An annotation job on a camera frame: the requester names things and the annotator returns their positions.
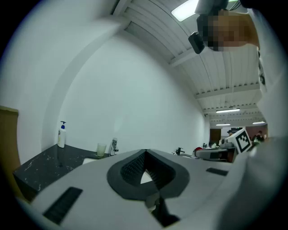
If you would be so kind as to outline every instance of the cup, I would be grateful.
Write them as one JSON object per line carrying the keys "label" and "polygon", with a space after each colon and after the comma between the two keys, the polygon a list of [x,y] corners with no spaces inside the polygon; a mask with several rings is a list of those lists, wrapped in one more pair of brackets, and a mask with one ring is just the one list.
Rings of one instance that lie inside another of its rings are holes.
{"label": "cup", "polygon": [[106,150],[106,145],[103,143],[98,143],[97,145],[97,156],[104,156]]}

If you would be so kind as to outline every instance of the ceiling light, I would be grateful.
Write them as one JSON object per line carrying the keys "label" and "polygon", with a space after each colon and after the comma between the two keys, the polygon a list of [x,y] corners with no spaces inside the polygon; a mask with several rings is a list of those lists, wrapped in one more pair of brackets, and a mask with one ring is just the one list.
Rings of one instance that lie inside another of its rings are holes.
{"label": "ceiling light", "polygon": [[171,14],[179,21],[183,21],[195,14],[195,9],[197,7],[198,0],[188,0],[182,5],[178,6],[176,9],[172,10]]}
{"label": "ceiling light", "polygon": [[237,112],[240,111],[240,109],[231,109],[231,110],[218,110],[216,113],[230,113],[230,112]]}
{"label": "ceiling light", "polygon": [[217,124],[216,126],[225,126],[225,125],[231,125],[231,124]]}
{"label": "ceiling light", "polygon": [[253,124],[264,124],[265,121],[253,122]]}

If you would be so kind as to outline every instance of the dark marble countertop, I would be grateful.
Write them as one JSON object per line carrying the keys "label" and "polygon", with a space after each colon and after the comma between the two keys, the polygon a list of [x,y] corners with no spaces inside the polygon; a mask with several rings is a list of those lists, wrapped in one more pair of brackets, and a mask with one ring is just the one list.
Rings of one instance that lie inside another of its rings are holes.
{"label": "dark marble countertop", "polygon": [[56,145],[33,157],[13,172],[14,178],[28,200],[54,181],[82,165],[85,158],[103,159],[96,152],[65,145]]}

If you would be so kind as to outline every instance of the soap dispenser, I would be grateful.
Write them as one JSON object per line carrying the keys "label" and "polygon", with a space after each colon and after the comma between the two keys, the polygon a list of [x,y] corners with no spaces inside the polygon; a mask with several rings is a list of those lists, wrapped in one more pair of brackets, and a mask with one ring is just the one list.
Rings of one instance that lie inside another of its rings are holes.
{"label": "soap dispenser", "polygon": [[66,129],[65,129],[65,121],[61,121],[63,122],[63,125],[61,125],[61,128],[58,131],[58,146],[60,148],[64,148],[65,146],[65,138],[66,138]]}

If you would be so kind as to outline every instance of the countertop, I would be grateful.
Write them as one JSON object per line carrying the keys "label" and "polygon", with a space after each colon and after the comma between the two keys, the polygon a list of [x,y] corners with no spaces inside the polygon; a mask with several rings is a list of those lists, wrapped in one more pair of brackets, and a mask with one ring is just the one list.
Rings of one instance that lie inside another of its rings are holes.
{"label": "countertop", "polygon": [[14,178],[27,200],[32,200],[41,190],[82,165],[85,158],[103,159],[96,152],[65,145],[56,145],[41,152],[14,172]]}

